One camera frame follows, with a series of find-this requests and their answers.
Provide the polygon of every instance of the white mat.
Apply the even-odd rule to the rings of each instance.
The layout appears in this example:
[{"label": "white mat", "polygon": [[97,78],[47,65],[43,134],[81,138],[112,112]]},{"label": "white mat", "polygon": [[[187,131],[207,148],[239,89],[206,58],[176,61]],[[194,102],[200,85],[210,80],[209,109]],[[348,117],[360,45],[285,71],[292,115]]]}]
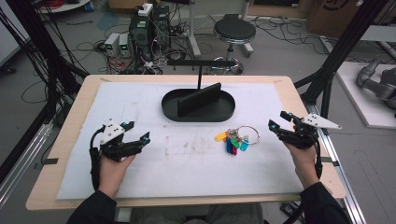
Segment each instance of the white mat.
[{"label": "white mat", "polygon": [[[282,106],[272,84],[222,84],[236,102],[233,116],[223,122],[184,123],[167,119],[163,96],[195,84],[103,83],[83,124],[67,163],[57,199],[85,199],[93,193],[89,143],[108,119],[135,121],[123,142],[150,131],[151,142],[128,169],[118,198],[183,197],[298,193],[302,190],[289,151],[268,130],[272,119],[282,128],[290,124],[279,113]],[[236,156],[215,142],[218,133],[241,125],[255,127],[260,143],[238,150]],[[100,134],[95,139],[99,146]]]},{"label": "white mat", "polygon": [[[396,110],[387,107],[372,91],[356,85],[358,73],[366,65],[367,63],[343,63],[338,69],[337,76],[367,127],[396,129],[396,118],[394,118]],[[395,65],[380,64],[371,80],[379,82],[382,72],[393,67]]]}]

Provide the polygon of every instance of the key ring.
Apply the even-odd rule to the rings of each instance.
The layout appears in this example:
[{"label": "key ring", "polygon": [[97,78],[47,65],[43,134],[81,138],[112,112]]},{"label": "key ring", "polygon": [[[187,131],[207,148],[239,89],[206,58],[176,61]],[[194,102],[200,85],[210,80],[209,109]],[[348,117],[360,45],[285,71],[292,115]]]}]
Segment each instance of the key ring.
[{"label": "key ring", "polygon": [[[239,130],[240,130],[241,128],[249,128],[249,129],[253,130],[253,131],[257,134],[257,141],[251,143],[251,142],[249,142],[249,141],[245,141],[244,138],[241,138],[241,136],[239,135]],[[258,132],[255,128],[251,127],[251,126],[242,125],[241,127],[237,128],[237,129],[235,129],[235,130],[236,130],[236,134],[238,134],[238,137],[241,139],[241,142],[243,142],[243,143],[245,143],[245,144],[248,144],[248,145],[255,145],[255,144],[259,143],[259,141],[260,141],[260,134],[259,134],[259,132]]]}]

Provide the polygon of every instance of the stool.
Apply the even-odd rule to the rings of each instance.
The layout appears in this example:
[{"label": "stool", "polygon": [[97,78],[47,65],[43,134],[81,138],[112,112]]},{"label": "stool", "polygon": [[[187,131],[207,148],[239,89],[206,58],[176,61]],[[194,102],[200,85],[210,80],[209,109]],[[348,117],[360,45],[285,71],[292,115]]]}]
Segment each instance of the stool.
[{"label": "stool", "polygon": [[215,61],[234,61],[236,65],[232,67],[211,67],[212,74],[217,75],[216,72],[222,71],[223,75],[227,73],[242,75],[244,72],[244,65],[233,58],[233,45],[244,45],[252,41],[256,34],[254,26],[247,21],[237,18],[227,18],[216,22],[213,33],[218,39],[230,43],[226,57],[218,57]]}]

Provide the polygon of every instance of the gray floor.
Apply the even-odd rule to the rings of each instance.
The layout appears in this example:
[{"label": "gray floor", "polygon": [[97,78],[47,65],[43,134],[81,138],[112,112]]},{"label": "gray floor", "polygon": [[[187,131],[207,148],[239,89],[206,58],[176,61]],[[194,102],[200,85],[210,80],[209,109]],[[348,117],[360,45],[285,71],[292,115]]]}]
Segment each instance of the gray floor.
[{"label": "gray floor", "polygon": [[[59,27],[68,47],[80,59],[81,64],[91,74],[103,74],[103,67],[105,67],[103,57],[96,52],[89,53],[78,49],[88,49],[90,44],[86,42],[94,43],[104,40],[105,36],[112,32],[126,31],[129,15],[113,13],[103,7],[93,13],[76,9],[60,13],[57,17],[58,20],[69,23],[92,21],[92,23],[80,25],[67,25],[61,22]],[[282,21],[275,20],[273,22],[281,23]],[[251,42],[254,53],[247,58],[242,50],[234,51],[234,57],[239,59],[246,68],[245,75],[288,76],[293,81],[297,81],[317,71],[326,60],[327,55],[324,54],[324,48],[316,38],[306,39],[312,44],[291,44],[274,37],[275,35],[283,38],[279,27],[264,25],[268,21],[259,23],[261,28],[266,31],[257,28],[256,38]],[[196,19],[196,27],[203,25],[197,34],[212,34],[213,24],[212,18],[209,17]],[[301,33],[302,37],[309,35],[306,32],[304,21],[290,23],[288,27],[283,25],[282,29],[287,39],[299,37],[291,33]],[[227,45],[217,40],[213,35],[198,35],[197,41],[203,54],[202,60],[212,60],[223,56],[227,49]],[[376,55],[381,55],[383,62],[395,63],[389,59],[387,54],[375,47],[375,43],[366,42],[359,43],[347,60],[368,62]],[[1,72],[0,74],[0,124],[3,127],[0,131],[0,162],[3,162],[15,147],[44,105],[43,103],[32,103],[45,99],[42,83],[29,88],[40,79],[35,75],[33,66],[25,55],[20,52],[11,59],[11,62],[17,67],[17,73]],[[176,71],[169,66],[163,69],[164,74],[196,75],[197,72],[197,69],[192,71],[189,67],[177,67]],[[396,170],[394,162],[396,131],[366,128],[337,78],[333,81],[329,119],[343,126],[340,131],[330,131],[331,138],[367,223],[396,223],[396,178],[393,173]],[[39,162],[44,150],[50,145],[58,131],[57,129],[53,131],[34,163]],[[15,188],[14,193],[8,198],[5,206],[0,210],[0,223],[66,222],[72,211],[32,212],[26,210],[27,197],[38,175],[39,170],[34,169],[32,164]],[[281,223],[286,219],[286,216],[279,212],[278,207],[279,203],[263,205],[264,216],[270,223]]]}]

